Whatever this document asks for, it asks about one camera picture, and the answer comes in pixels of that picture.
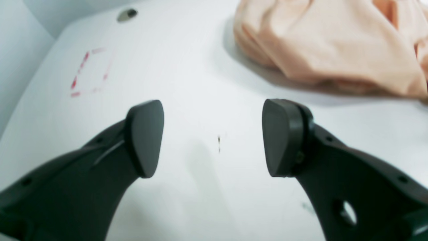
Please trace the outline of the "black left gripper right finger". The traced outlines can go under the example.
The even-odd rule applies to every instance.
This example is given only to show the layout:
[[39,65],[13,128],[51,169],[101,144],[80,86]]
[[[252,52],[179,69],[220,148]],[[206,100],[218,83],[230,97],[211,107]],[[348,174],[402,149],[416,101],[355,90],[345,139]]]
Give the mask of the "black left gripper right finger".
[[306,106],[267,99],[262,131],[269,174],[298,180],[327,241],[427,240],[427,189],[342,143]]

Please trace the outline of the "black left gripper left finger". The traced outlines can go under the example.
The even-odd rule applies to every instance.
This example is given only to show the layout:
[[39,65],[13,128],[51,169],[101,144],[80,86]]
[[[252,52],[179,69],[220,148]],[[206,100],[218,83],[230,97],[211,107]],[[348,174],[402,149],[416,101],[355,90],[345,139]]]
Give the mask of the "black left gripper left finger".
[[156,171],[164,120],[161,101],[135,105],[80,149],[1,191],[1,234],[20,241],[104,241],[127,188]]

